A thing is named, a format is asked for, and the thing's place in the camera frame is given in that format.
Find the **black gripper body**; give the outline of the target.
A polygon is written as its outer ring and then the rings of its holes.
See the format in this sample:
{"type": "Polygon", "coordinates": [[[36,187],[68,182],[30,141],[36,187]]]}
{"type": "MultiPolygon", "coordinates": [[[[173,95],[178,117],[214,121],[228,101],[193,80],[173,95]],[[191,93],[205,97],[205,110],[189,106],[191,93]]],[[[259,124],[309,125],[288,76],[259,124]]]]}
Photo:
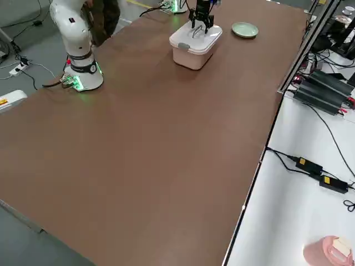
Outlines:
{"type": "Polygon", "coordinates": [[[197,0],[195,15],[197,17],[207,17],[210,14],[214,4],[215,1],[213,0],[197,0]]]}

